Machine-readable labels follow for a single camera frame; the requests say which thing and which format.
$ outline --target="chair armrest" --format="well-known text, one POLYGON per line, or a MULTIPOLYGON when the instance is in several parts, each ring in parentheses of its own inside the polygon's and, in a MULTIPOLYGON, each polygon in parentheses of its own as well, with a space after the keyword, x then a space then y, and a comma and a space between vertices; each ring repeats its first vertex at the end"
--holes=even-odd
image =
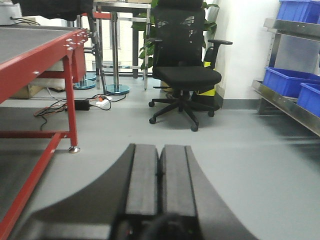
POLYGON ((147 48, 150 48, 153 44, 159 44, 162 43, 163 40, 157 37, 150 37, 145 41, 144 46, 147 48))
POLYGON ((163 40, 161 38, 158 38, 158 37, 150 37, 148 39, 148 41, 151 42, 151 43, 157 43, 157 44, 163 42, 163 40))
POLYGON ((216 67, 216 60, 220 45, 232 45, 233 42, 219 39, 209 39, 208 42, 213 43, 213 46, 207 49, 204 56, 204 61, 210 63, 210 66, 208 66, 207 68, 214 69, 216 67))
POLYGON ((208 42, 213 43, 213 44, 223 44, 223 45, 232 45, 233 44, 232 41, 219 40, 219 39, 209 39, 208 42))

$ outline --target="round metal base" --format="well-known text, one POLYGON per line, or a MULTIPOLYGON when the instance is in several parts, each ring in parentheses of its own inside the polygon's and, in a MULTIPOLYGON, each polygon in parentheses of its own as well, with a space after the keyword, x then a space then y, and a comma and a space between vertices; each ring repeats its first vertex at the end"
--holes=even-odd
POLYGON ((80 152, 80 147, 78 147, 78 146, 71 146, 69 148, 69 153, 71 153, 71 154, 76 154, 78 152, 80 152))
POLYGON ((76 82, 73 89, 76 90, 86 90, 93 89, 96 86, 96 74, 93 72, 87 72, 84 76, 84 80, 81 82, 76 82))
POLYGON ((122 84, 119 84, 119 87, 117 87, 115 84, 110 84, 105 87, 106 87, 106 92, 110 95, 127 94, 130 91, 129 86, 122 85, 122 84))

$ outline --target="office chair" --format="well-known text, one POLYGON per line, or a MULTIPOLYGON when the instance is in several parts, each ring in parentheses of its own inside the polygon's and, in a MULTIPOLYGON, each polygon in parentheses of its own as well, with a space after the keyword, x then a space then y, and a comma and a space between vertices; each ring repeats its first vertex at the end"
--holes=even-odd
POLYGON ((213 43, 206 53, 204 60, 210 66, 204 67, 202 51, 204 44, 205 11, 202 9, 203 0, 159 0, 153 8, 156 38, 154 43, 152 76, 160 79, 173 88, 175 99, 154 98, 149 102, 153 107, 155 102, 169 104, 156 112, 150 119, 155 124, 157 117, 173 109, 185 111, 194 124, 191 130, 196 132, 199 121, 193 110, 208 111, 208 116, 215 115, 213 106, 190 100, 190 91, 208 91, 221 81, 222 76, 215 71, 218 49, 221 44, 231 45, 225 40, 210 39, 213 43))

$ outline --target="blue plastic bin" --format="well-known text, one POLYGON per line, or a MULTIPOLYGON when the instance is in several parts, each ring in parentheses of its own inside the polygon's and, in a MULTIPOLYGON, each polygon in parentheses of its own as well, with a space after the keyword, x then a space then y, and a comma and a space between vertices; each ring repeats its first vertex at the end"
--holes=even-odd
POLYGON ((303 23, 318 23, 320 1, 316 0, 280 0, 281 6, 276 19, 303 23))
POLYGON ((297 104, 320 117, 320 85, 301 83, 297 104))
POLYGON ((266 67, 263 84, 282 96, 299 97, 302 86, 306 84, 320 84, 320 76, 308 72, 266 67))

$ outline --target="gray epoxy floor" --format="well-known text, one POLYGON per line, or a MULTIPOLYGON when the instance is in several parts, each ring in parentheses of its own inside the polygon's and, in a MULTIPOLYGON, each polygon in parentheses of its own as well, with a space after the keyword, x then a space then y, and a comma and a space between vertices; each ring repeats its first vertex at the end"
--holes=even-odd
MULTIPOLYGON (((148 107, 161 95, 141 79, 123 78, 131 86, 123 101, 110 111, 77 111, 81 152, 69 154, 63 140, 21 216, 55 203, 92 182, 130 143, 190 145, 204 173, 242 223, 261 240, 320 239, 320 138, 284 114, 258 115, 255 110, 220 109, 214 118, 198 112, 198 132, 190 130, 184 113, 173 111, 151 125, 148 119, 163 107, 148 107)), ((78 98, 96 90, 78 92, 78 98)), ((36 97, 49 96, 45 91, 36 97)), ((49 100, 9 100, 0 106, 0 129, 39 129, 43 122, 32 107, 49 100)), ((45 129, 66 129, 65 113, 49 118, 45 129)), ((0 139, 0 156, 21 155, 28 160, 41 153, 45 139, 0 139)))

